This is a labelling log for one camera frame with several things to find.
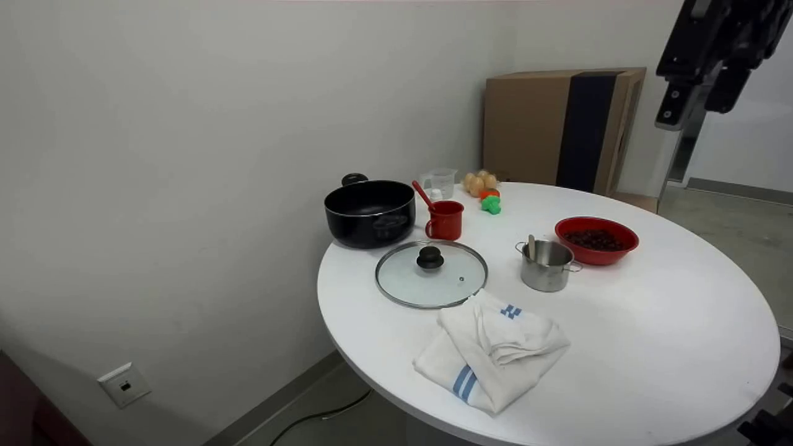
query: table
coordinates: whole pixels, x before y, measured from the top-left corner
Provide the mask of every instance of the table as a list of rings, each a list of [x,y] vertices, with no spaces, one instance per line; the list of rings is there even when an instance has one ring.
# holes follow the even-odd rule
[[[436,309],[377,289],[389,251],[331,243],[317,276],[321,320],[348,367],[412,416],[476,443],[641,446],[710,433],[747,412],[772,382],[781,340],[757,287],[720,251],[641,208],[535,184],[502,184],[488,215],[460,188],[464,239],[491,267],[486,289],[560,322],[565,356],[498,416],[465,406],[413,372]],[[563,292],[519,283],[514,243],[553,239],[566,215],[630,225],[641,246],[612,267],[581,267]],[[417,203],[417,225],[426,208]]]

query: cable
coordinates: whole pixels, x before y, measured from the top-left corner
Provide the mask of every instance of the cable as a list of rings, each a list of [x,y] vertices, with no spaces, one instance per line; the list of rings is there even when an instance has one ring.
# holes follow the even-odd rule
[[[274,446],[288,431],[293,431],[296,423],[304,423],[304,422],[311,422],[311,418],[321,418],[321,416],[334,416],[340,412],[347,412],[348,406],[363,401],[371,392],[363,392],[362,397],[357,397],[355,401],[343,403],[343,406],[337,406],[337,408],[329,408],[329,412],[317,412],[317,413],[310,413],[310,416],[301,416],[301,418],[294,418],[290,426],[285,426],[281,431],[278,431],[278,437],[270,442],[270,446]]]

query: metal cup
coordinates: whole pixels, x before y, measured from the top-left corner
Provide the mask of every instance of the metal cup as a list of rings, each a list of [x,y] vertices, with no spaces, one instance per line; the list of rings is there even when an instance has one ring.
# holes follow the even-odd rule
[[[535,240],[535,258],[527,255],[527,246],[519,247],[523,266],[519,277],[537,292],[557,292],[566,284],[571,252],[553,240]]]

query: gray floor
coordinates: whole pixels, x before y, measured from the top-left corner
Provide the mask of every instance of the gray floor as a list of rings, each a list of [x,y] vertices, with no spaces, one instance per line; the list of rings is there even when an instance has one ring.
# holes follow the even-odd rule
[[[661,196],[661,215],[687,225],[700,239],[710,240],[725,255],[731,255],[762,289],[781,328],[791,333],[793,305],[787,302],[793,289],[793,276],[785,276],[785,266],[793,262],[793,203],[772,203],[742,196],[729,196],[695,188],[669,188]],[[270,446],[270,442],[294,418],[342,406],[367,392],[347,367],[334,369],[299,398],[285,406],[278,416],[259,423],[239,443]],[[776,385],[757,401],[757,408],[778,412],[785,398],[776,392]],[[747,442],[735,433],[735,423],[724,431],[698,439],[689,446],[746,446]],[[465,446],[454,437],[445,437],[377,397],[373,392],[348,412],[337,416],[299,423],[278,446]]]
[[[781,334],[793,340],[793,203],[669,186],[658,212],[741,266],[765,296]]]

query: cardboard box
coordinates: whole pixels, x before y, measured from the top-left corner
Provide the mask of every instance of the cardboard box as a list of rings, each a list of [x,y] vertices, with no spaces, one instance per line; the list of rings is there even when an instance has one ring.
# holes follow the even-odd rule
[[[502,182],[612,196],[641,80],[640,66],[488,80],[483,169]]]

